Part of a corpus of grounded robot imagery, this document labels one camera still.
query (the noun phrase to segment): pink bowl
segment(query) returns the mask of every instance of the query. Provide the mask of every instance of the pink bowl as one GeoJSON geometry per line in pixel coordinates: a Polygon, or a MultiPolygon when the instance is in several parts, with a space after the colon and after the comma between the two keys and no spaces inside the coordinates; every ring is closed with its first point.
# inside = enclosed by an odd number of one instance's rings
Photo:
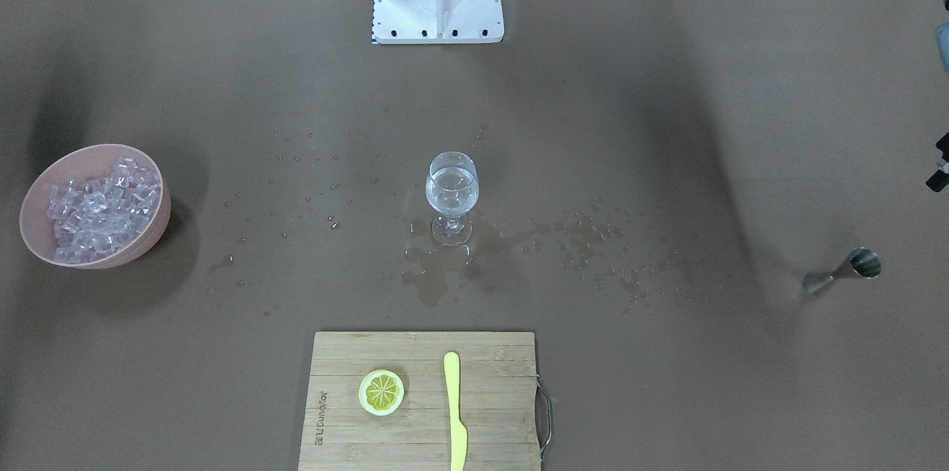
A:
{"type": "Polygon", "coordinates": [[[164,234],[171,211],[171,198],[168,186],[162,178],[162,171],[148,154],[126,145],[93,145],[67,154],[36,178],[23,199],[23,206],[20,207],[20,235],[23,237],[23,242],[27,244],[27,248],[45,262],[76,269],[108,269],[128,263],[152,248],[164,234]],[[47,217],[52,185],[65,184],[71,178],[105,177],[109,174],[112,164],[123,154],[132,156],[136,163],[155,171],[162,183],[162,201],[155,208],[155,215],[148,221],[145,231],[122,249],[96,261],[79,264],[54,261],[53,255],[56,254],[58,244],[53,236],[53,220],[47,217]]]}

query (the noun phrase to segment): yellow knife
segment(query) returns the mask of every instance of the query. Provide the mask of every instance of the yellow knife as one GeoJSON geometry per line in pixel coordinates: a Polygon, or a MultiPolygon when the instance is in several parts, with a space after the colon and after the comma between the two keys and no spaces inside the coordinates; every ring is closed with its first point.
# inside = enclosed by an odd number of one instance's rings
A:
{"type": "Polygon", "coordinates": [[[458,353],[454,350],[445,354],[445,386],[448,389],[448,422],[452,428],[452,471],[461,471],[468,455],[468,430],[461,424],[461,417],[458,415],[461,360],[458,360],[458,353]]]}

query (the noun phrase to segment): jigger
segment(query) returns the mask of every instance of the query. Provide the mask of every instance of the jigger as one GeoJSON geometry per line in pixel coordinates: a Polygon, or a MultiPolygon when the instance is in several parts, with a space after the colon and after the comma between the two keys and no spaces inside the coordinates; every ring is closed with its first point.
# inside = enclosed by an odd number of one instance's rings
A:
{"type": "Polygon", "coordinates": [[[809,272],[807,276],[804,276],[804,289],[819,297],[826,293],[837,280],[842,278],[872,279],[879,276],[881,270],[880,257],[871,249],[855,248],[834,271],[809,272]]]}

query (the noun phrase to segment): cutting board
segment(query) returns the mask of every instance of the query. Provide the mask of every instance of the cutting board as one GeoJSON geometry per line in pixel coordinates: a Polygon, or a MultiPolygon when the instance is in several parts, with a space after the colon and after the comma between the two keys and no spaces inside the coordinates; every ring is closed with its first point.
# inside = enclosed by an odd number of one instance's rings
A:
{"type": "Polygon", "coordinates": [[[299,471],[448,471],[442,359],[461,359],[465,471],[539,471],[532,332],[318,332],[299,471]],[[389,369],[406,396],[386,417],[359,404],[363,376],[389,369]]]}

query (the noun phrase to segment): lemon half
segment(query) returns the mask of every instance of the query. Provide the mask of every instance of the lemon half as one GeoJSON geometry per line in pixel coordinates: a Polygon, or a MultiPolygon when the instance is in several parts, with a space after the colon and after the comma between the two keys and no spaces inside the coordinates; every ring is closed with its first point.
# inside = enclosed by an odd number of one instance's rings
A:
{"type": "Polygon", "coordinates": [[[399,375],[386,369],[376,369],[363,378],[359,385],[359,404],[372,415],[389,415],[403,403],[406,388],[399,375]]]}

